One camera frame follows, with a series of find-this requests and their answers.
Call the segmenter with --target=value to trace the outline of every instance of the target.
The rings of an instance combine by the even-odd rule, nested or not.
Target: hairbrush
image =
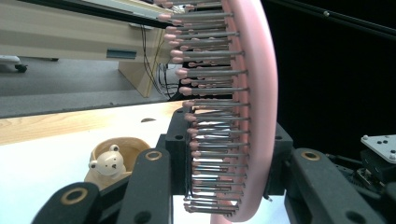
[[[268,178],[276,132],[276,56],[259,0],[156,0],[185,13],[170,21],[165,40],[191,112],[188,212],[212,214],[212,223],[246,221],[256,213]],[[216,99],[231,94],[232,99]]]

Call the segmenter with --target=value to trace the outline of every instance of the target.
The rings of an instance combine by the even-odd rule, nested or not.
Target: beige bowl
[[[108,186],[116,183],[117,181],[130,175],[134,169],[134,163],[139,153],[143,150],[149,149],[150,146],[145,141],[134,138],[134,137],[120,137],[111,138],[105,142],[100,143],[92,151],[90,161],[96,161],[97,158],[104,152],[107,152],[112,145],[117,145],[120,148],[120,154],[123,157],[123,164],[125,166],[125,172],[119,177],[113,179],[110,176],[102,175],[96,170],[90,169],[85,176],[85,182],[92,182],[99,187],[99,190],[105,189]]]

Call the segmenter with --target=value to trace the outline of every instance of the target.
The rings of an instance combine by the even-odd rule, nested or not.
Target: bear ear
[[[90,169],[95,169],[98,161],[90,161]]]
[[[117,146],[117,145],[112,145],[112,146],[110,147],[110,151],[120,151],[120,148],[119,148],[119,146]]]

